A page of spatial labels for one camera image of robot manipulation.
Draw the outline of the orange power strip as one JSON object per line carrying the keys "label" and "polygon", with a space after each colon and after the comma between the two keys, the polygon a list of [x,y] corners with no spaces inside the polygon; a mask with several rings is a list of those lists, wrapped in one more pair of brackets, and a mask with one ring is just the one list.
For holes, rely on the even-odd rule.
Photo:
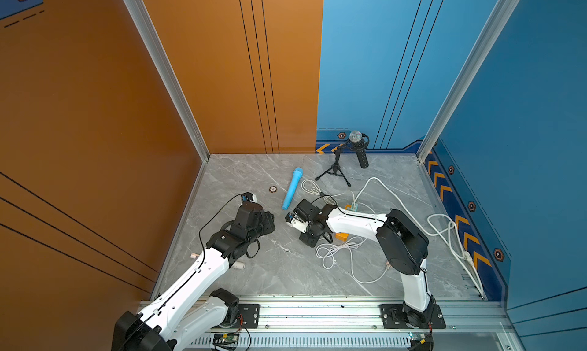
{"label": "orange power strip", "polygon": [[336,233],[335,238],[342,242],[346,242],[349,239],[348,233]]}

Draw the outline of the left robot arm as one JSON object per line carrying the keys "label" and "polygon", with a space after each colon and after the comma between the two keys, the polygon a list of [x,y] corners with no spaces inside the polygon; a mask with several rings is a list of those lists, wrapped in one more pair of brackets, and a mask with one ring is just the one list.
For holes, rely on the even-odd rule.
{"label": "left robot arm", "polygon": [[184,350],[197,337],[235,322],[239,299],[220,288],[195,311],[191,308],[250,245],[275,231],[275,215],[254,201],[244,201],[234,220],[214,233],[198,259],[160,297],[137,314],[125,312],[113,331],[112,350]]}

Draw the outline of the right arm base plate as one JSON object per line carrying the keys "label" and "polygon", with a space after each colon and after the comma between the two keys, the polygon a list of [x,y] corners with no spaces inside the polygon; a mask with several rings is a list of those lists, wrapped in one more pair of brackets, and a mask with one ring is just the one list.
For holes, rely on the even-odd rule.
{"label": "right arm base plate", "polygon": [[383,304],[379,309],[385,329],[446,329],[440,306],[433,302],[423,313],[404,304]]}

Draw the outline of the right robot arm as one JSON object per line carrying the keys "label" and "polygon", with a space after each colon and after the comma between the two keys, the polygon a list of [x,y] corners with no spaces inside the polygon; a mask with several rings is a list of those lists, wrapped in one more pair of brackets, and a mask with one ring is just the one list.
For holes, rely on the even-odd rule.
{"label": "right robot arm", "polygon": [[331,240],[336,233],[377,242],[387,262],[401,274],[407,323],[415,328],[431,325],[435,300],[426,278],[429,239],[404,212],[354,213],[336,204],[319,208],[303,199],[285,220],[301,232],[300,241],[311,248],[319,239]]}

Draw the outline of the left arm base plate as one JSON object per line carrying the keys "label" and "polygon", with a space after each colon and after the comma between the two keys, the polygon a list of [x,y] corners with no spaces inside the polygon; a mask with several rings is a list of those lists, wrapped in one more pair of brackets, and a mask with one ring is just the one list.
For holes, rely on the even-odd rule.
{"label": "left arm base plate", "polygon": [[253,303],[239,304],[238,308],[229,308],[229,312],[219,328],[256,329],[260,319],[260,310],[260,304]]}

